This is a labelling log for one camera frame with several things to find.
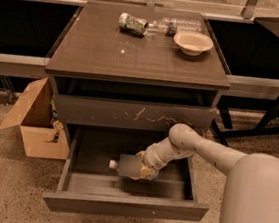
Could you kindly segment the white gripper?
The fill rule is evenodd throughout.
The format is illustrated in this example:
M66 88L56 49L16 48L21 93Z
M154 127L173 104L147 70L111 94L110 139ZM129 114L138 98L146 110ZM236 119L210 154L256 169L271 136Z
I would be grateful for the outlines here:
M165 166L163 160L159 157L157 152L157 147L152 145L148 147L146 150L142 150L137 152L135 156L143 158L142 161L144 165L147 167L138 167L135 168L133 172L129 175L130 178L136 180L144 179L144 180L155 180L157 178L157 174L161 168Z

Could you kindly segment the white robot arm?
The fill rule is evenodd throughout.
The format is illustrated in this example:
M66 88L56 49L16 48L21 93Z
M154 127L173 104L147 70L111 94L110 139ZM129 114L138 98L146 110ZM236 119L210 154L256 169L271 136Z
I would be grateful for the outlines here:
M178 123L168 137L138 153L140 176L154 179L170 161L198 154L227 178L219 223L279 223L279 159L245 154Z

